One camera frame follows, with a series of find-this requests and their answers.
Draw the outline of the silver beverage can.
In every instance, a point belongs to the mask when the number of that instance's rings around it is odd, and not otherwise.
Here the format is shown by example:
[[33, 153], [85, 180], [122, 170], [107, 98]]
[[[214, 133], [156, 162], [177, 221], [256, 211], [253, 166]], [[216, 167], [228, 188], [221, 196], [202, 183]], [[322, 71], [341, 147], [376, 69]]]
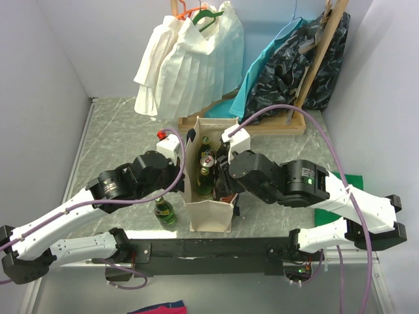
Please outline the silver beverage can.
[[205, 155], [205, 156], [201, 157], [200, 165], [202, 167], [206, 167], [208, 169], [211, 169], [215, 165], [214, 157], [212, 155]]

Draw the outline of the cream canvas tote bag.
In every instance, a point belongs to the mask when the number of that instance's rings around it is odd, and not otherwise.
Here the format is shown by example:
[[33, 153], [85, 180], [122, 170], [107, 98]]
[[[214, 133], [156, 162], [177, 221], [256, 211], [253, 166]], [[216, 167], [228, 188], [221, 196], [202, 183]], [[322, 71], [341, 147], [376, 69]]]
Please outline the cream canvas tote bag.
[[230, 233], [234, 201], [224, 203], [211, 198], [204, 199], [196, 191], [196, 181], [200, 168], [198, 165], [198, 149], [201, 138], [208, 136], [210, 145], [217, 150], [221, 145], [221, 135], [229, 127], [238, 124], [236, 118], [200, 118], [196, 119], [191, 129], [185, 149], [185, 191], [181, 194], [189, 217], [189, 230], [192, 232]]

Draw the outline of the cola glass bottle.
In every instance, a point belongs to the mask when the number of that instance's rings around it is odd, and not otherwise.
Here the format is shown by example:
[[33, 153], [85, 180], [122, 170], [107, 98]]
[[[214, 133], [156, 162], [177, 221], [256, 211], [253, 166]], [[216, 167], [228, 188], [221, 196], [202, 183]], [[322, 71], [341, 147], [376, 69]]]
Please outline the cola glass bottle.
[[221, 145], [215, 153], [215, 163], [217, 165], [228, 162], [230, 143], [221, 141]]

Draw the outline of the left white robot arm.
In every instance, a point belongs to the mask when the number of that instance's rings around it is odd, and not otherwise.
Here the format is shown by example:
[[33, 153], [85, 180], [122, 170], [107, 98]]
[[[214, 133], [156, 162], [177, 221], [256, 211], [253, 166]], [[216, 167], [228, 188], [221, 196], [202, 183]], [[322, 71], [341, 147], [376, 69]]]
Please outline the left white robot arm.
[[51, 268], [85, 259], [122, 263], [133, 248], [122, 228], [92, 237], [66, 240], [76, 227], [110, 215], [120, 208], [147, 203], [147, 196], [182, 190], [185, 160], [172, 160], [152, 150], [132, 163], [107, 170], [91, 180], [69, 201], [21, 227], [1, 227], [1, 260], [10, 282], [35, 281]]

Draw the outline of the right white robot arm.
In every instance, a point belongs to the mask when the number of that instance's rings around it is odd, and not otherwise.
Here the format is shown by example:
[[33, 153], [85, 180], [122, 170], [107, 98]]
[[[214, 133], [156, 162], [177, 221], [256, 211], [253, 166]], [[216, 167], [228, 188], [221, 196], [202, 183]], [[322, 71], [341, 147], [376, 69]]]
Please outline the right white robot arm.
[[267, 204], [323, 209], [339, 216], [322, 226], [290, 231], [287, 253], [293, 260], [349, 243], [365, 250], [368, 239], [373, 251], [407, 241], [406, 228], [396, 219], [401, 210], [399, 196], [382, 198], [345, 186], [336, 175], [311, 161], [277, 164], [251, 150], [233, 152], [228, 159], [228, 175], [240, 190]]

